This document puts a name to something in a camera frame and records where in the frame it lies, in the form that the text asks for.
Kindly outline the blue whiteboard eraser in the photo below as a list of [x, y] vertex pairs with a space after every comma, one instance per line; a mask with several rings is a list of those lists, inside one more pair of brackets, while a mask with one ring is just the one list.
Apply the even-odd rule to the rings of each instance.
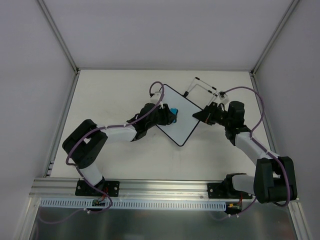
[[177, 108], [171, 108], [170, 112], [172, 113], [172, 123], [176, 123], [177, 122], [177, 117], [178, 117], [178, 112], [179, 110]]

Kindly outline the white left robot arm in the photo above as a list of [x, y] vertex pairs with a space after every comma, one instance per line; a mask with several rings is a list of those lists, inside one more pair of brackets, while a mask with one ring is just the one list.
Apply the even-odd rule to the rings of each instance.
[[135, 142], [147, 135], [149, 129], [169, 126], [177, 121], [178, 109], [168, 104], [156, 106], [147, 103], [124, 125], [98, 126], [91, 119], [84, 120], [62, 143], [67, 154], [65, 163], [76, 168], [82, 179], [77, 182], [77, 196], [116, 197], [117, 181], [107, 181], [98, 169], [95, 160], [105, 144], [116, 142]]

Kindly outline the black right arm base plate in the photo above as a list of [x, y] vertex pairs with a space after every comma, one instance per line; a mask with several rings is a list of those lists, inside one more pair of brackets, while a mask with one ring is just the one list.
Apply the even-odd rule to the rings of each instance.
[[247, 192], [235, 190], [223, 182], [210, 182], [207, 184], [207, 193], [209, 199], [252, 199], [253, 196]]

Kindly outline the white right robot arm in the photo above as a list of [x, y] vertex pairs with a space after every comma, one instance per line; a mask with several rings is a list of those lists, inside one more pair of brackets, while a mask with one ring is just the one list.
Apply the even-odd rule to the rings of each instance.
[[231, 144], [241, 150], [254, 164], [254, 176], [245, 173], [230, 173], [214, 191], [235, 198], [240, 193], [254, 195], [261, 204], [273, 203], [286, 206], [298, 197], [293, 160], [279, 156], [255, 139], [245, 125], [245, 105], [232, 101], [228, 109], [222, 103], [212, 102], [193, 117], [207, 125], [224, 127], [225, 136]]

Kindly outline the small white whiteboard black frame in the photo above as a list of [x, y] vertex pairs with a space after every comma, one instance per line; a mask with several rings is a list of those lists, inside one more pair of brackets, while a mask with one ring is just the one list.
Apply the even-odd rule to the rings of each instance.
[[157, 127], [176, 145], [182, 147], [185, 145], [193, 131], [199, 124], [199, 120], [193, 117], [193, 114], [202, 109], [189, 99], [183, 97], [171, 86], [164, 84], [164, 97], [162, 102], [168, 104], [169, 108], [178, 110], [176, 122], [170, 125], [157, 125]]

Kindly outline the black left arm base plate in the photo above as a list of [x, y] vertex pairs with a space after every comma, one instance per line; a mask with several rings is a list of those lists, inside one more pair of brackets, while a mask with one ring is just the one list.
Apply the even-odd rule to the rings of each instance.
[[[107, 193], [110, 197], [118, 197], [120, 190], [119, 181], [101, 180], [95, 188]], [[90, 187], [84, 180], [78, 180], [75, 195], [80, 197], [101, 197], [103, 194]]]

